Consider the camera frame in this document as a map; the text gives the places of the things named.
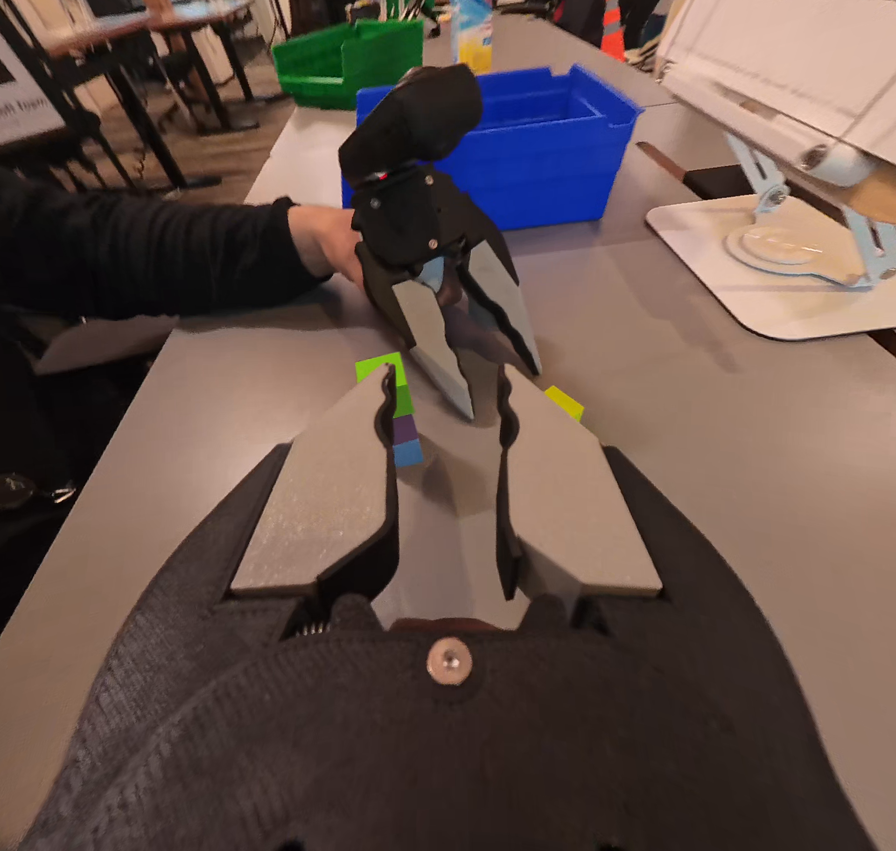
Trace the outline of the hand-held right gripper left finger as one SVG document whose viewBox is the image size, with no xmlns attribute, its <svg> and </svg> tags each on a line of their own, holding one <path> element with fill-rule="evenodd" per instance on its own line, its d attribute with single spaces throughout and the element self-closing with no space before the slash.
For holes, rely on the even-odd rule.
<svg viewBox="0 0 896 851">
<path fill-rule="evenodd" d="M 230 583 L 238 598 L 375 600 L 397 572 L 396 370 L 375 367 L 291 442 Z"/>
</svg>

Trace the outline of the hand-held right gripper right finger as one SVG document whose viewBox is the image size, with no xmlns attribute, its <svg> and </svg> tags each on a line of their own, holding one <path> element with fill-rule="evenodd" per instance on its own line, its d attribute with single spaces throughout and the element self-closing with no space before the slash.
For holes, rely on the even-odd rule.
<svg viewBox="0 0 896 851">
<path fill-rule="evenodd" d="M 497 410 L 504 599 L 655 598 L 662 581 L 600 441 L 510 364 L 498 371 Z"/>
</svg>

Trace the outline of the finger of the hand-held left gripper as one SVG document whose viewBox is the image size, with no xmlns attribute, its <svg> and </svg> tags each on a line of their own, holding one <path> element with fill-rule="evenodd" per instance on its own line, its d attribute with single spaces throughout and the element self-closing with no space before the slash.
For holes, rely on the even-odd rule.
<svg viewBox="0 0 896 851">
<path fill-rule="evenodd" d="M 391 285 L 391 322 L 411 358 L 444 400 L 465 420 L 475 419 L 469 382 L 445 334 L 434 291 L 410 277 Z"/>
<path fill-rule="evenodd" d="M 532 322 L 511 266 L 488 240 L 481 240 L 463 255 L 457 273 L 470 301 L 491 316 L 521 362 L 538 376 L 542 363 Z"/>
</svg>

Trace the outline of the green foam cube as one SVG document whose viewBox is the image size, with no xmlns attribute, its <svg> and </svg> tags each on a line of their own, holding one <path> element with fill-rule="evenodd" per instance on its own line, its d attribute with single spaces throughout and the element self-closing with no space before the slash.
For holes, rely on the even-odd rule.
<svg viewBox="0 0 896 851">
<path fill-rule="evenodd" d="M 409 383 L 400 352 L 388 352 L 386 354 L 355 362 L 356 382 L 362 382 L 377 368 L 387 364 L 392 365 L 394 368 L 395 409 L 393 418 L 397 420 L 407 415 L 413 415 L 415 409 L 412 403 Z"/>
</svg>

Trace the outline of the blue plastic bin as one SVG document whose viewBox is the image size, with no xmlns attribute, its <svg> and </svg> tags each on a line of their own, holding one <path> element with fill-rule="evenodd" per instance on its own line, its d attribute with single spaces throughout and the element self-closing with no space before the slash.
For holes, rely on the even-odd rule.
<svg viewBox="0 0 896 851">
<path fill-rule="evenodd" d="M 602 218 L 643 110 L 581 65 L 475 77 L 482 119 L 434 168 L 502 231 Z M 394 87 L 358 93 L 357 126 Z"/>
</svg>

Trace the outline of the person's left hand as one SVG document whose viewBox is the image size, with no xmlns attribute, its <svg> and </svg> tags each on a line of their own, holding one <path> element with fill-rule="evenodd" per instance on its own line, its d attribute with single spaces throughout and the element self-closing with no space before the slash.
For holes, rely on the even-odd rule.
<svg viewBox="0 0 896 851">
<path fill-rule="evenodd" d="M 354 210 L 321 206 L 293 206 L 287 212 L 290 237 L 298 258 L 315 278 L 341 275 L 364 289 L 364 275 L 356 247 L 361 236 L 353 227 Z"/>
</svg>

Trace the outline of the white wipes canister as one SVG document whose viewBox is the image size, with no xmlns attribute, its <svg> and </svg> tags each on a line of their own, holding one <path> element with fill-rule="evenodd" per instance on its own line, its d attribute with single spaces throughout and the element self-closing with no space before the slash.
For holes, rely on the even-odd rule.
<svg viewBox="0 0 896 851">
<path fill-rule="evenodd" d="M 450 0 L 454 63 L 481 75 L 492 68 L 493 0 Z"/>
</svg>

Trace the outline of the orange traffic cone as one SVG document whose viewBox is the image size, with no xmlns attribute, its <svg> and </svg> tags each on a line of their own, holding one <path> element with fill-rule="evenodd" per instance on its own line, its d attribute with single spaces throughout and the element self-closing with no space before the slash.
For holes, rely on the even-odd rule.
<svg viewBox="0 0 896 851">
<path fill-rule="evenodd" d="M 616 61 L 625 62 L 623 25 L 619 0 L 605 0 L 600 50 Z"/>
</svg>

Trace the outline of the wooden desk black legs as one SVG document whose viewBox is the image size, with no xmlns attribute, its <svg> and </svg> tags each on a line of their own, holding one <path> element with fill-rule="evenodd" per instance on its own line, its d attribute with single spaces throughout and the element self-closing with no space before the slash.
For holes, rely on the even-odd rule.
<svg viewBox="0 0 896 851">
<path fill-rule="evenodd" d="M 251 21 L 252 5 L 253 0 L 204 0 L 173 5 L 166 12 L 143 10 L 105 16 L 84 28 L 52 36 L 39 50 L 58 81 L 73 89 L 99 77 L 106 79 L 143 150 L 151 152 L 161 167 L 168 181 L 163 191 L 212 188 L 221 184 L 220 177 L 190 178 L 181 170 L 133 85 L 133 60 L 126 58 L 121 47 L 137 40 L 153 42 L 154 35 L 163 39 L 168 53 L 160 55 L 154 50 L 153 60 L 198 135 L 255 130 L 260 126 L 257 121 L 241 120 L 230 112 L 196 43 L 200 31 L 209 29 L 214 33 L 247 104 L 269 105 L 286 100 L 287 95 L 281 91 L 256 94 L 239 57 L 234 32 Z"/>
</svg>

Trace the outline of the white document stand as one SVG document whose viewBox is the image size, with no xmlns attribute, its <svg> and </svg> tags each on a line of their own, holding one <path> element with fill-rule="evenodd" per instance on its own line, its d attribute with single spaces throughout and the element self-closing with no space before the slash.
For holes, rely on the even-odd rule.
<svg viewBox="0 0 896 851">
<path fill-rule="evenodd" d="M 660 83 L 724 130 L 754 194 L 656 207 L 648 226 L 744 328 L 779 341 L 894 328 L 894 162 L 658 50 Z"/>
</svg>

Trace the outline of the printed instruction sheet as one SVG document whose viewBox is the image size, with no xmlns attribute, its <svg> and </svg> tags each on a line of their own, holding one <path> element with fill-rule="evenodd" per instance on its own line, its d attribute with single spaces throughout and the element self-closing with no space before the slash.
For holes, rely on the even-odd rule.
<svg viewBox="0 0 896 851">
<path fill-rule="evenodd" d="M 894 162 L 895 0 L 688 0 L 670 59 Z"/>
</svg>

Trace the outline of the black white code sign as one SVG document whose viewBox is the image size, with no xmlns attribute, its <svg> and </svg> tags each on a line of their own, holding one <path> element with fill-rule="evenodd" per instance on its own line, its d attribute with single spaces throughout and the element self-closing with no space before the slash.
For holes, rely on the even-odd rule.
<svg viewBox="0 0 896 851">
<path fill-rule="evenodd" d="M 35 77 L 1 39 L 1 147 L 66 128 L 66 123 Z"/>
</svg>

